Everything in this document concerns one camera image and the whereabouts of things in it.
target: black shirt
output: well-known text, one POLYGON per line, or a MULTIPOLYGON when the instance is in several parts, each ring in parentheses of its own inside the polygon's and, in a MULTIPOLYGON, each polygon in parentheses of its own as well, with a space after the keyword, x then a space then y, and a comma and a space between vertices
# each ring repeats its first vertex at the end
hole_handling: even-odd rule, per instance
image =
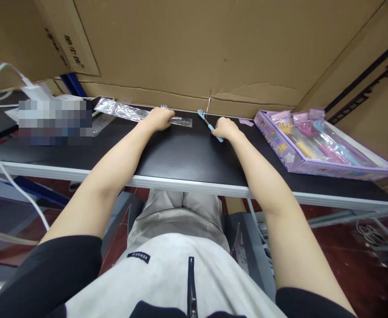
MULTIPOLYGON (((78 235, 37 246, 1 289, 0 317, 66 317, 64 304, 100 272, 101 245, 98 237, 78 235)), ((279 289, 276 304, 288 318, 355 317, 333 301, 297 288, 279 289)), ((186 317, 186 313, 140 301, 131 317, 186 317)), ((234 316, 216 312, 210 317, 234 316)))

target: yellow toothbrush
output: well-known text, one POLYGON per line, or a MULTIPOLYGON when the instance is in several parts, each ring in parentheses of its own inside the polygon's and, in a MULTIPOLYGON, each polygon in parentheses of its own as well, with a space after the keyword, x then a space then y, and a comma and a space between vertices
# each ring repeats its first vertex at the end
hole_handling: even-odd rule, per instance
POLYGON ((283 131, 285 135, 287 135, 298 147, 298 149, 301 150, 301 152, 308 158, 315 158, 316 156, 313 154, 313 152, 302 142, 296 140, 293 135, 291 135, 291 124, 289 121, 283 121, 278 124, 279 128, 283 131))

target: purple box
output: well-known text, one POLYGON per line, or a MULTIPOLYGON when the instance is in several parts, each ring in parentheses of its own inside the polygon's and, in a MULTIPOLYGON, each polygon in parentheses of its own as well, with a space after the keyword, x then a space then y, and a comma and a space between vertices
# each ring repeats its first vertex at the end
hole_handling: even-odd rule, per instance
POLYGON ((264 110, 260 110, 257 113, 254 118, 254 123, 289 172, 368 181, 376 181, 388 177, 387 161, 383 160, 381 157, 371 152, 369 149, 365 148, 328 122, 326 122, 326 124, 330 126, 335 133, 337 133, 350 145, 360 150, 380 167, 359 167, 307 158, 291 141, 291 139, 288 138, 287 135, 273 123, 264 110))

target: white pants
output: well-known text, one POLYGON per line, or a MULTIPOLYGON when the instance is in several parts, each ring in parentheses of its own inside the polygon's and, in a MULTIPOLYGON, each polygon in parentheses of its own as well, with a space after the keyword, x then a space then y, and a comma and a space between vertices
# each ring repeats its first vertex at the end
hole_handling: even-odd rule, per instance
POLYGON ((166 233, 207 238, 229 253, 222 230, 222 203, 215 195, 151 189, 144 210, 128 235, 120 259, 153 237, 166 233))

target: hand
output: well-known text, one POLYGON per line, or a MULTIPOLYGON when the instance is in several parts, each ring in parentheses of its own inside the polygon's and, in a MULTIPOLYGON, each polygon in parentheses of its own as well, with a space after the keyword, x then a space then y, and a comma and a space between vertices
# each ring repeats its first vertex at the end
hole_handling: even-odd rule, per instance
POLYGON ((231 141, 234 137, 241 135, 238 126, 229 118, 220 117, 217 120, 216 129, 211 132, 214 136, 225 138, 231 141))
POLYGON ((144 120, 141 120, 141 122, 147 124, 153 132, 156 132, 168 128, 170 126, 169 120, 173 116, 175 116, 173 110, 164 107, 155 107, 144 120))

